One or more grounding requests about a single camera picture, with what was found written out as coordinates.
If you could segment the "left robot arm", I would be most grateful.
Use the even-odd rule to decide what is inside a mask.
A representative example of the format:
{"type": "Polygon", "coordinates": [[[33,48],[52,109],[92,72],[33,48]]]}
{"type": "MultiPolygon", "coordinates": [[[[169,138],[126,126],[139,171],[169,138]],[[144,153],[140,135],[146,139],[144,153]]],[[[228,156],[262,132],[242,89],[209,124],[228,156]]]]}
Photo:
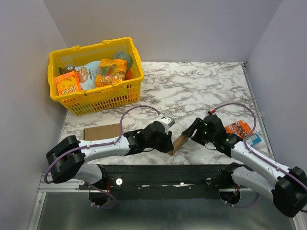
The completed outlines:
{"type": "Polygon", "coordinates": [[[116,138],[101,140],[78,140],[68,136],[47,154],[48,169],[52,179],[45,182],[60,184],[70,179],[89,182],[95,189],[106,185],[106,177],[98,165],[89,162],[111,156],[127,156],[145,152],[147,149],[168,153],[174,149],[172,132],[174,120],[163,117],[144,129],[125,132],[116,138]]]}

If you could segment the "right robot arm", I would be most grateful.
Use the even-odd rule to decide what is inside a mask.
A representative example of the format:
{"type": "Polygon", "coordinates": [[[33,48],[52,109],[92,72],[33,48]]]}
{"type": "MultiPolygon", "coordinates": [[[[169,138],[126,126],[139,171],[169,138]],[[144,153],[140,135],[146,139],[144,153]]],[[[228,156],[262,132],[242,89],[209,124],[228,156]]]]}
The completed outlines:
{"type": "Polygon", "coordinates": [[[196,118],[182,132],[191,140],[206,145],[244,164],[221,175],[223,186],[235,184],[250,188],[267,197],[285,216],[295,217],[307,205],[307,176],[299,168],[289,168],[261,154],[241,137],[229,133],[217,115],[196,118]]]}

